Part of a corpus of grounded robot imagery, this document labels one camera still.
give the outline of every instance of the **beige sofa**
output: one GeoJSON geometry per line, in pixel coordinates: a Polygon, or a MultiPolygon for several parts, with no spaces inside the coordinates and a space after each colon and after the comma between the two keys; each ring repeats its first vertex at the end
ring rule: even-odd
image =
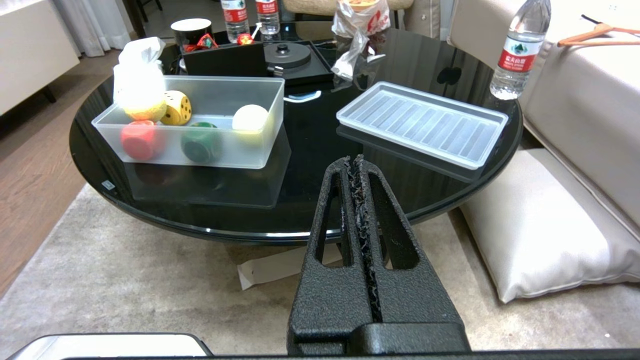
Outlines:
{"type": "Polygon", "coordinates": [[[79,63],[51,0],[0,8],[0,115],[79,63]]]}
{"type": "MultiPolygon", "coordinates": [[[[458,0],[450,43],[494,66],[509,23],[523,2],[458,0]]],[[[547,41],[520,102],[527,129],[638,236],[640,46],[556,46],[562,38],[593,29],[593,23],[581,19],[582,13],[610,19],[607,3],[614,1],[552,0],[547,41]]],[[[613,36],[637,40],[632,35],[613,36]]]]}

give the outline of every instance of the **round black glass table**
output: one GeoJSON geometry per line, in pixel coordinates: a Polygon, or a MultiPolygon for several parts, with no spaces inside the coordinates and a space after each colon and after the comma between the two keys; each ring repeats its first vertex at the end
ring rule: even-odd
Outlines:
{"type": "MultiPolygon", "coordinates": [[[[340,44],[328,41],[333,39],[330,22],[294,22],[281,28],[274,40],[313,41],[333,65],[340,44]]],[[[216,34],[221,41],[225,37],[216,34]]],[[[523,128],[518,102],[494,98],[489,92],[493,70],[445,42],[388,29],[372,39],[372,46],[386,56],[358,62],[352,82],[336,79],[322,84],[318,99],[285,103],[283,127],[261,170],[120,161],[92,126],[113,103],[113,78],[98,86],[77,112],[69,134],[72,157],[87,183],[122,211],[208,240],[303,245],[326,167],[358,154],[382,170],[409,221],[459,206],[495,179],[517,150],[523,128]],[[336,113],[378,81],[497,110],[509,122],[484,167],[455,167],[339,124],[336,113]]],[[[332,206],[328,238],[339,237],[339,211],[332,206]]]]}

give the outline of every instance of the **white ball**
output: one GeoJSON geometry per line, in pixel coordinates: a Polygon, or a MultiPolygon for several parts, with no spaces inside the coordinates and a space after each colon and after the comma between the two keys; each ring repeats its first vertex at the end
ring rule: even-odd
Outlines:
{"type": "Polygon", "coordinates": [[[236,111],[232,127],[234,130],[258,131],[267,122],[269,112],[259,105],[246,105],[236,111]]]}

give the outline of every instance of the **plastic bag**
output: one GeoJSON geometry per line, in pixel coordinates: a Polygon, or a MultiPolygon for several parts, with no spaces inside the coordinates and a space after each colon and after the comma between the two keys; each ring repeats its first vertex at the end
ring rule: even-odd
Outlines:
{"type": "Polygon", "coordinates": [[[129,42],[113,67],[113,102],[134,121],[156,122],[166,112],[166,87],[156,62],[164,45],[157,37],[129,42]]]}
{"type": "MultiPolygon", "coordinates": [[[[339,37],[352,38],[353,41],[349,51],[336,61],[332,71],[339,77],[351,81],[358,56],[362,54],[369,42],[368,36],[390,26],[387,0],[378,0],[366,8],[358,9],[358,11],[354,10],[346,0],[338,0],[332,31],[339,37]]],[[[373,61],[380,57],[381,55],[378,54],[370,54],[367,61],[373,61]]]]}

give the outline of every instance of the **sticker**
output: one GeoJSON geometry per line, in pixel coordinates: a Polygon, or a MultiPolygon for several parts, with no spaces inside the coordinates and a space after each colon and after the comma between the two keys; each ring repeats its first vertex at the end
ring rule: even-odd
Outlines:
{"type": "Polygon", "coordinates": [[[105,180],[102,182],[102,185],[107,188],[107,190],[113,190],[116,188],[116,186],[109,180],[105,180]]]}
{"type": "Polygon", "coordinates": [[[258,13],[270,14],[278,12],[277,0],[255,0],[255,4],[258,8],[258,13]]]}
{"type": "Polygon", "coordinates": [[[241,22],[247,19],[244,0],[222,0],[222,10],[226,22],[241,22]]]}
{"type": "Polygon", "coordinates": [[[529,72],[544,41],[522,42],[507,37],[498,66],[504,70],[529,72]]]}

